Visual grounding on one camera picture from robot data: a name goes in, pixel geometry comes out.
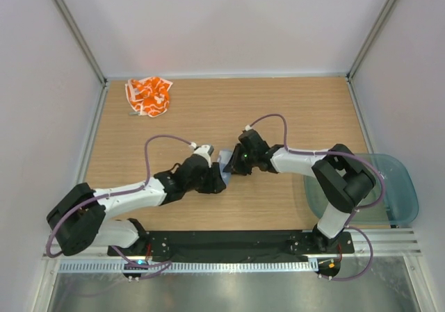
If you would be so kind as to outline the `blue bear towel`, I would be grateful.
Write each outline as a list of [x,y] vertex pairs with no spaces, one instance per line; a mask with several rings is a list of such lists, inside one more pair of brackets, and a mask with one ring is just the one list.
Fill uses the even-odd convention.
[[226,186],[229,185],[229,181],[231,179],[232,173],[226,172],[225,168],[229,163],[230,158],[232,157],[232,151],[227,149],[222,149],[218,153],[217,162],[220,166],[220,175],[222,177],[222,181]]

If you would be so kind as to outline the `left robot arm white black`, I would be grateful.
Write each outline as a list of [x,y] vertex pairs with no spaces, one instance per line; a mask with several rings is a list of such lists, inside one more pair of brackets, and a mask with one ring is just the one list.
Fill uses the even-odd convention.
[[132,256],[140,256],[147,248],[143,226],[135,220],[119,222],[115,217],[177,202],[190,191],[218,194],[229,181],[223,171],[228,161],[224,152],[212,163],[193,154],[172,170],[156,173],[149,181],[105,190],[77,184],[47,215],[52,230],[50,241],[58,243],[64,256],[100,245],[115,245]]

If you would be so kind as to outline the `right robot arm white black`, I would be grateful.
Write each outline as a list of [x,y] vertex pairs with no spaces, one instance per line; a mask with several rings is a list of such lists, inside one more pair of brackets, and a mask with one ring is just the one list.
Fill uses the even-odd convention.
[[376,185],[364,161],[343,144],[319,151],[291,149],[285,144],[270,146],[257,131],[246,128],[223,171],[246,176],[255,167],[262,172],[300,174],[318,181],[327,206],[312,236],[315,249],[323,254],[337,247],[353,211]]

